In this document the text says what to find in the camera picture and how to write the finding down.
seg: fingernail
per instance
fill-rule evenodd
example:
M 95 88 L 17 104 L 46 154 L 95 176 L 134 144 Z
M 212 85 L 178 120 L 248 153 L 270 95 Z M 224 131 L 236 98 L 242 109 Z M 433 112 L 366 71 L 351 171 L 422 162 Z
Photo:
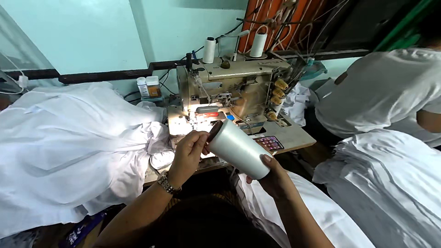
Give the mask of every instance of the fingernail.
M 263 160 L 265 162 L 271 162 L 271 158 L 268 155 L 263 155 Z

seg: dark hair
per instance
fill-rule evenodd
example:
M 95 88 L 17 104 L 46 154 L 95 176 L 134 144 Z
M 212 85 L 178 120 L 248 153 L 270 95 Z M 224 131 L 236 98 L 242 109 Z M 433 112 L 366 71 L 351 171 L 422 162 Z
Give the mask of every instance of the dark hair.
M 441 26 L 438 4 L 435 11 L 429 13 L 419 24 L 419 33 L 421 35 L 420 44 L 423 46 L 438 45 L 441 42 Z

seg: metal watch band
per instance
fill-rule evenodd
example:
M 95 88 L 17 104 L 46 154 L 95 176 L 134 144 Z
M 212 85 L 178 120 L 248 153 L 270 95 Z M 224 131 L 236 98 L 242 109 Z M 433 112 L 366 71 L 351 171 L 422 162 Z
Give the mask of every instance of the metal watch band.
M 175 189 L 168 183 L 168 171 L 164 171 L 163 173 L 161 173 L 160 178 L 158 179 L 158 183 L 170 195 L 175 195 L 182 190 L 182 188 Z

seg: hand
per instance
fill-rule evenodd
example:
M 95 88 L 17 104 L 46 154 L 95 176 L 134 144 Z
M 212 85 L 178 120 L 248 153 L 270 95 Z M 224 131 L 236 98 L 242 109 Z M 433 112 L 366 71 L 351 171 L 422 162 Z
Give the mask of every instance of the hand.
M 266 165 L 270 171 L 268 175 L 259 180 L 262 188 L 274 198 L 274 200 L 286 199 L 289 195 L 289 192 L 295 192 L 298 194 L 298 191 L 292 182 L 291 178 L 288 176 L 288 173 L 279 162 L 268 155 L 262 154 L 260 155 L 260 159 L 263 164 Z M 253 179 L 247 176 L 247 183 L 250 184 Z
M 178 142 L 175 159 L 168 170 L 168 182 L 173 188 L 181 187 L 193 175 L 198 168 L 201 153 L 208 154 L 205 148 L 208 135 L 207 132 L 193 130 Z

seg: white thread spool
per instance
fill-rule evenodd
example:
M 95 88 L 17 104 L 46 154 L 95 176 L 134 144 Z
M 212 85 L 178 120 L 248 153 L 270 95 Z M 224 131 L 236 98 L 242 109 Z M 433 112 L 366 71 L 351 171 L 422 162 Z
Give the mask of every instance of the white thread spool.
M 258 180 L 269 173 L 260 156 L 273 156 L 229 119 L 216 123 L 209 140 L 209 151 L 251 178 Z
M 251 46 L 250 56 L 253 58 L 259 58 L 262 56 L 263 49 L 265 47 L 267 34 L 259 33 L 254 36 L 253 45 Z
M 216 40 L 213 37 L 207 37 L 204 46 L 204 57 L 202 62 L 205 64 L 211 64 L 214 61 L 214 49 L 216 47 Z

